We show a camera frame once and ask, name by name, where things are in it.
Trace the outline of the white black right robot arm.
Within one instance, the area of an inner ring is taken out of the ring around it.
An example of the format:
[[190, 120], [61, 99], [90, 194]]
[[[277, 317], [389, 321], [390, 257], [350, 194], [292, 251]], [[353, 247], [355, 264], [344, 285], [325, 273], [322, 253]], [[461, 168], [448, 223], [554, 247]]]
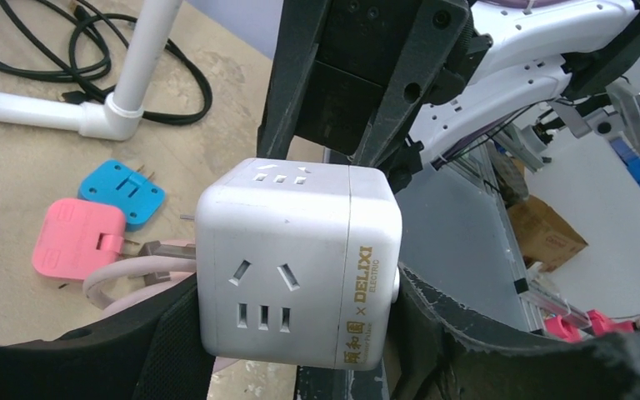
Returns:
[[639, 57], [640, 1], [286, 1], [256, 154], [299, 137], [412, 174]]

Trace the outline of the white cube power socket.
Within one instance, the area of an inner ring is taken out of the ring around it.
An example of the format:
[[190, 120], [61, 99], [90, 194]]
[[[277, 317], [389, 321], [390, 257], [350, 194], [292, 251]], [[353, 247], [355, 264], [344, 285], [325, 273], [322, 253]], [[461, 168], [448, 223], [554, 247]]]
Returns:
[[381, 171], [249, 158], [202, 192], [194, 224], [209, 353], [359, 371], [379, 364], [403, 233]]

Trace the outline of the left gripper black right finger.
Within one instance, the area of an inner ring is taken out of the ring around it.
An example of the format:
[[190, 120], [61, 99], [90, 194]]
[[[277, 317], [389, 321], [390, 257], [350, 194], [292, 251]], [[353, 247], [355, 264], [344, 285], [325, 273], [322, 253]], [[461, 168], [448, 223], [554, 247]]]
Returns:
[[476, 312], [407, 267], [400, 279], [393, 398], [640, 399], [640, 331], [562, 342]]

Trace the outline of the pink round socket with cord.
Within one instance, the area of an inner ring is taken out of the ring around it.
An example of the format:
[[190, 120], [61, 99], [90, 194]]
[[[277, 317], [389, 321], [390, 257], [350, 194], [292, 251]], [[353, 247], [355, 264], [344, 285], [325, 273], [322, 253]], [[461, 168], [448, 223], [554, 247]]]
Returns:
[[[193, 242], [189, 240], [164, 240], [165, 244], [184, 244]], [[116, 262], [112, 262], [104, 267], [100, 267], [92, 272], [82, 284], [82, 293], [87, 300], [102, 311], [101, 317], [111, 317], [134, 305], [137, 305], [155, 295], [174, 288], [184, 279], [189, 278], [195, 272], [196, 262], [194, 261], [194, 247], [183, 247], [182, 250], [191, 252], [186, 258], [178, 259], [170, 267], [163, 266], [163, 261], [159, 262], [158, 257], [125, 257]], [[144, 273], [153, 273], [160, 270], [170, 270], [172, 281], [153, 284], [134, 290], [119, 298], [105, 293], [106, 284], [121, 278], [141, 278]]]

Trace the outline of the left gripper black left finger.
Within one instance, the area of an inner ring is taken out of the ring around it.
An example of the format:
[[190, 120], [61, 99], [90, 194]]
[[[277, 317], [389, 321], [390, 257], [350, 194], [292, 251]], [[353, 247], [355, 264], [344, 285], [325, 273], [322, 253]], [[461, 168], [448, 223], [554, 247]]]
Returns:
[[194, 276], [52, 341], [0, 347], [0, 399], [204, 399]]

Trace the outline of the pink plug adapter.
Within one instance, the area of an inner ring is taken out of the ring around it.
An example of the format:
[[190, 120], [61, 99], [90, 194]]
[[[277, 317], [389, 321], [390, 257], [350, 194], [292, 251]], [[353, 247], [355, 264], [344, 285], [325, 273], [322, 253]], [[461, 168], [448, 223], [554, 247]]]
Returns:
[[114, 206], [61, 198], [47, 209], [31, 263], [48, 278], [82, 281], [123, 254], [126, 220]]

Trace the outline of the blue plug adapter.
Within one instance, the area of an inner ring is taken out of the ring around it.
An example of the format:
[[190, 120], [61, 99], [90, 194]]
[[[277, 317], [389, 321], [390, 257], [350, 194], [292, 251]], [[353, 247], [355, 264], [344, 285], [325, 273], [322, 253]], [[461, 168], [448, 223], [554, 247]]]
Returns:
[[126, 218], [126, 230], [136, 232], [163, 205], [166, 192], [150, 177], [109, 159], [82, 180], [77, 196], [118, 208]]

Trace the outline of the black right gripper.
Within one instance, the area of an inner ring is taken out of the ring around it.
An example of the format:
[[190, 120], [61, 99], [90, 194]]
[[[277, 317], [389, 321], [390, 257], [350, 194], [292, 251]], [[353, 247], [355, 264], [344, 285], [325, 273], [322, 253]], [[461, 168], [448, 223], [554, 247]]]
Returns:
[[286, 158], [296, 133], [374, 168], [491, 45], [470, 1], [285, 1], [256, 155]]

